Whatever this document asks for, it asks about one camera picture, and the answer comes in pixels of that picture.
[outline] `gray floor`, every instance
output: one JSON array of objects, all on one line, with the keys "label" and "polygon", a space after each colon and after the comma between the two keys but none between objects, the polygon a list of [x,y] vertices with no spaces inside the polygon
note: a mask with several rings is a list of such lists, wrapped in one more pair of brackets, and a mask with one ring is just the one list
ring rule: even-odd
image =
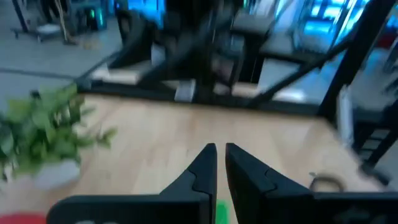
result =
[{"label": "gray floor", "polygon": [[[287,15],[285,20],[281,20],[281,24],[287,26],[291,20],[292,16]],[[91,44],[93,47],[90,49],[85,47],[87,44],[63,45],[60,37],[41,44],[27,35],[22,35],[16,40],[10,28],[18,25],[11,1],[0,0],[0,111],[6,108],[6,98],[23,97],[31,90],[53,88],[71,82],[67,79],[42,78],[4,72],[2,69],[56,73],[73,78],[81,75],[121,46],[117,23],[114,19],[109,20],[107,30],[79,38],[80,42]],[[398,73],[385,75],[380,72],[386,55],[387,53],[383,50],[375,50],[363,71],[357,75],[353,83],[356,104],[370,109],[381,109],[394,100],[391,95],[381,94],[381,90],[393,78],[398,77]],[[320,103],[341,57],[342,55],[335,61],[326,64],[322,70],[313,71],[289,88],[300,90],[307,101]],[[295,65],[274,60],[265,61],[259,87],[266,89],[296,69]],[[393,176],[392,187],[395,189],[398,189],[397,159],[398,146],[393,147],[377,165]]]}]

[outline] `metal pole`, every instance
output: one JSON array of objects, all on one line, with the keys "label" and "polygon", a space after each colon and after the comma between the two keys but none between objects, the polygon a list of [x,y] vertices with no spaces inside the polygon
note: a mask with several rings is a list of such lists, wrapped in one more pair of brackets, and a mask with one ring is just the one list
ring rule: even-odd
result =
[{"label": "metal pole", "polygon": [[18,0],[12,0],[12,4],[14,5],[15,12],[17,13],[19,23],[21,23],[22,31],[25,33],[28,32],[24,16],[22,15],[21,8],[19,7]]},{"label": "metal pole", "polygon": [[333,122],[335,119],[336,99],[341,88],[343,85],[350,85],[354,80],[395,3],[396,0],[372,0],[364,10],[353,42],[348,47],[319,108],[318,114],[329,122]]}]

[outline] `weight bench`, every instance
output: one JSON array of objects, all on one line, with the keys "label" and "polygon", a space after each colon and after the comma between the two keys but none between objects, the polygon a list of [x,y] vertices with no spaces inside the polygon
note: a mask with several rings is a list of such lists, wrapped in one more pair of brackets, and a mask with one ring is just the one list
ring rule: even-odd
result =
[{"label": "weight bench", "polygon": [[261,48],[261,45],[268,40],[272,30],[282,17],[286,9],[293,3],[293,0],[284,4],[277,17],[271,16],[257,16],[246,14],[243,11],[238,11],[231,26],[231,34],[241,35],[244,37],[246,44],[245,60],[239,81],[253,82],[254,66],[256,64],[256,57]]},{"label": "weight bench", "polygon": [[296,63],[301,66],[314,62],[317,58],[324,55],[325,54],[321,53],[295,50],[292,35],[288,32],[273,34],[259,48],[258,54],[256,55],[256,63],[254,65],[251,83],[259,82],[262,64],[266,58]]}]

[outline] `black bar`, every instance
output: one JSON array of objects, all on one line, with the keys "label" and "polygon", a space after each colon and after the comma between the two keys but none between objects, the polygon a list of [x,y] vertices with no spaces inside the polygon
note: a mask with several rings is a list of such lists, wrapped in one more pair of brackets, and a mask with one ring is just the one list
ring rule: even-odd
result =
[{"label": "black bar", "polygon": [[275,84],[274,86],[270,87],[266,92],[258,94],[254,97],[248,104],[248,107],[257,107],[259,103],[263,101],[268,101],[272,99],[272,97],[277,93],[279,90],[287,87],[288,85],[292,84],[293,82],[297,81],[298,79],[304,77],[308,72],[311,72],[313,69],[321,67],[324,63],[328,60],[333,58],[334,56],[338,55],[342,51],[344,51],[349,45],[351,44],[350,39],[345,39],[336,47],[333,47],[327,54],[325,54],[322,58],[302,66],[299,71],[293,73],[291,76],[285,78],[281,82]]},{"label": "black bar", "polygon": [[387,137],[380,143],[379,147],[372,153],[367,163],[370,166],[375,166],[379,162],[380,158],[391,148],[398,138],[396,131],[390,131]]},{"label": "black bar", "polygon": [[21,8],[19,7],[18,0],[12,0],[12,4],[14,5],[15,12],[17,13],[19,23],[22,27],[22,31],[24,31],[25,33],[29,32],[25,23],[24,16],[22,15]]},{"label": "black bar", "polygon": [[336,99],[341,88],[354,80],[395,3],[396,0],[372,0],[365,8],[353,43],[340,63],[319,109],[319,115],[329,122],[335,118]]},{"label": "black bar", "polygon": [[[135,85],[120,84],[120,83],[109,83],[101,80],[90,81],[80,80],[78,82],[79,93],[87,94],[102,94],[102,95],[114,95],[123,96],[128,98],[142,98],[146,100],[155,101],[174,101],[174,91],[168,91],[164,89],[159,91],[157,86],[154,89],[148,89],[147,86],[138,87]],[[228,95],[214,95],[211,101],[208,100],[197,100],[193,103],[179,103],[179,104],[197,104],[197,105],[208,105],[208,106],[219,106],[224,108],[238,108],[247,109],[246,105],[250,101],[250,98],[228,96]],[[268,101],[259,105],[255,110],[261,110],[268,113],[284,113],[291,115],[301,116],[316,116],[318,112],[318,104],[313,103],[293,103],[287,101]]]}]

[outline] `red object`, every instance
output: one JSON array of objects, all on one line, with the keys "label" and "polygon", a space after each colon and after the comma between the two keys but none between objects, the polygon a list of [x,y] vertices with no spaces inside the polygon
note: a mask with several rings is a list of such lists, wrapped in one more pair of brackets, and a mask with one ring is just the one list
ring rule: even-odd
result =
[{"label": "red object", "polygon": [[0,224],[45,224],[45,216],[28,213],[3,215]]}]

